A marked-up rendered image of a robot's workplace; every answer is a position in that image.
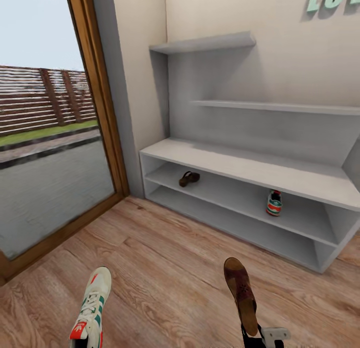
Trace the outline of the gym shoe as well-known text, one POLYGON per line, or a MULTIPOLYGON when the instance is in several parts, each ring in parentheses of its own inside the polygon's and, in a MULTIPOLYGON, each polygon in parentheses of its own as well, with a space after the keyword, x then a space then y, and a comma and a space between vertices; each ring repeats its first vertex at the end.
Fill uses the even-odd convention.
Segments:
POLYGON ((283 204, 282 195, 278 190, 270 189, 267 194, 267 213, 279 216, 283 204))
POLYGON ((100 266, 91 275, 79 317, 69 336, 70 348, 102 348, 102 312, 111 292, 111 276, 106 266, 100 266))

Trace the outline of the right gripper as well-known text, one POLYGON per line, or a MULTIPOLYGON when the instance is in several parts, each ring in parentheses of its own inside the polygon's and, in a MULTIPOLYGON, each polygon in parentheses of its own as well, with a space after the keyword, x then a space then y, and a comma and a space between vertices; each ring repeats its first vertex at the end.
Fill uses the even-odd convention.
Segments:
MULTIPOLYGON (((258 324, 258 330, 260 332, 261 338, 250 337, 247 334, 243 324, 241 324, 241 328, 242 328, 242 336, 243 336, 243 342, 245 348, 266 348, 266 345, 262 341, 263 335, 261 333, 261 326, 259 324, 258 324)), ((275 348, 284 348, 283 340, 275 340, 274 342, 275 342, 275 348)))

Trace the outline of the sandal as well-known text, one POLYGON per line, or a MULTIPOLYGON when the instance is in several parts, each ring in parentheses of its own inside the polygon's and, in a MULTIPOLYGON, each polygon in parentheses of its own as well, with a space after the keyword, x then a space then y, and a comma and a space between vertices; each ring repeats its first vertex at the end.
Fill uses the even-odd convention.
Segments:
POLYGON ((240 321, 246 333, 254 337, 259 330, 256 317, 257 303, 247 270, 237 258, 230 257, 224 262, 223 271, 227 285, 235 298, 240 321))
POLYGON ((186 187, 189 182, 198 182, 200 175, 196 172, 186 172, 183 178, 179 181, 179 186, 186 187))

